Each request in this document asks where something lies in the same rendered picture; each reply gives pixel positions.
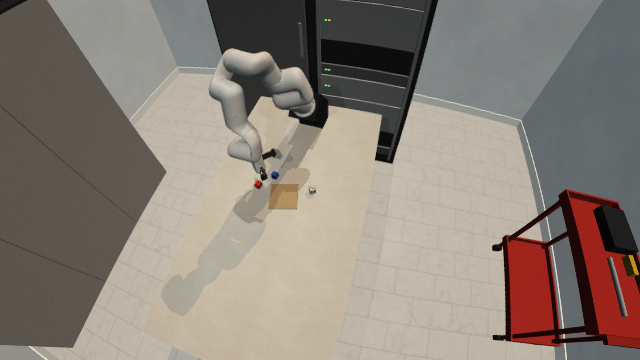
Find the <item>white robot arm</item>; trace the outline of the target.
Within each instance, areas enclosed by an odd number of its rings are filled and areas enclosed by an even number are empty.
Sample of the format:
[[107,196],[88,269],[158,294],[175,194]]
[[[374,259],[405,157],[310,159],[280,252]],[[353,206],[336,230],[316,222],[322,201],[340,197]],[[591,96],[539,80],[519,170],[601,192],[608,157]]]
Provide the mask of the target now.
[[[209,94],[221,103],[226,126],[239,135],[228,146],[227,153],[230,157],[251,163],[258,162],[261,155],[263,160],[272,156],[276,159],[283,157],[280,150],[274,148],[262,154],[260,135],[247,119],[243,89],[231,81],[234,73],[243,77],[258,75],[267,90],[273,94],[272,100],[278,109],[294,111],[300,117],[308,117],[314,112],[316,104],[313,91],[303,71],[297,67],[283,69],[281,72],[279,70],[268,52],[252,54],[228,49],[222,55],[212,76]],[[298,111],[303,114],[296,113]]]

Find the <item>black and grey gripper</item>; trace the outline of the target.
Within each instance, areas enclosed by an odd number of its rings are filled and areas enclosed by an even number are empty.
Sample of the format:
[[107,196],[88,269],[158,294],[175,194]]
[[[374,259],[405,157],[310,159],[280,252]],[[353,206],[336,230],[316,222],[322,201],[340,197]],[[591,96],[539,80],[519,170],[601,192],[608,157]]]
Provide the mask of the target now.
[[[255,169],[256,173],[257,173],[257,174],[259,174],[259,173],[260,173],[260,175],[261,175],[260,177],[261,177],[261,180],[262,180],[262,181],[264,181],[264,180],[268,179],[268,177],[266,176],[266,172],[265,172],[266,167],[265,167],[265,163],[264,163],[264,160],[263,160],[262,155],[261,155],[261,158],[260,158],[260,160],[259,160],[258,162],[256,162],[256,163],[251,163],[251,164],[252,164],[252,166],[253,166],[253,168],[254,168],[254,169],[256,168],[256,169]],[[261,170],[260,170],[260,169],[261,169]],[[261,174],[261,172],[262,172],[262,174]]]

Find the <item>tan mat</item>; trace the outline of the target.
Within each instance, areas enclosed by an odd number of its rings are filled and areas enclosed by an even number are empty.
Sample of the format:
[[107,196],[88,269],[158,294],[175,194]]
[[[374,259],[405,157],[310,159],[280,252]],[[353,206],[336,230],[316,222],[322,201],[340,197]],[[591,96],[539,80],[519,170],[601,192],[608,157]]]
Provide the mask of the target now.
[[297,209],[298,184],[271,184],[269,209]]

